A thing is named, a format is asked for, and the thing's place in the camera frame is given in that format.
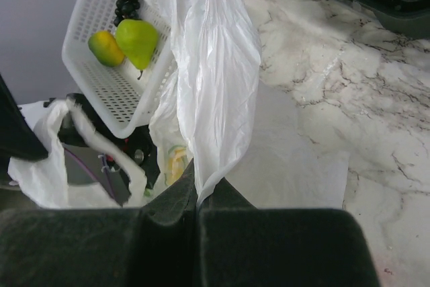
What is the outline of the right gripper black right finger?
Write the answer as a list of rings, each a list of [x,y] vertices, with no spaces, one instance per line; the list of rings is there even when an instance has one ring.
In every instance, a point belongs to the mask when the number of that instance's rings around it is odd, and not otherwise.
[[[379,286],[350,213],[258,209],[222,180],[198,212],[199,286]]]

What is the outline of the white plastic bag lemon print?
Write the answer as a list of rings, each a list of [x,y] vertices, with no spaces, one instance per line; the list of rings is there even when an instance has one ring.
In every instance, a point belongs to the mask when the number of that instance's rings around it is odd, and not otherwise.
[[[161,174],[152,190],[143,173],[134,177],[125,206],[148,204],[193,165],[199,202],[225,177],[258,207],[340,208],[349,157],[318,157],[298,134],[292,100],[260,82],[261,45],[243,0],[152,1],[170,25],[175,68],[148,123]],[[54,101],[33,124],[48,157],[13,158],[9,175],[43,208],[115,207],[99,183],[68,183],[58,131],[76,109]]]

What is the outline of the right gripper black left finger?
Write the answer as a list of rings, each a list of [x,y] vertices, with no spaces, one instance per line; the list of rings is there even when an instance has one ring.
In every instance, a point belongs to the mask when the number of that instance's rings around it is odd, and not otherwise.
[[[194,167],[141,208],[6,210],[2,286],[191,286]]]

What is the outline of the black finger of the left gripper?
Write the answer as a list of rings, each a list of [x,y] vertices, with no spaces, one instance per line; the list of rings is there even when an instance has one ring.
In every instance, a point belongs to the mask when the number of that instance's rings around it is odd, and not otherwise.
[[[48,151],[28,126],[11,92],[1,78],[1,158],[39,161]]]

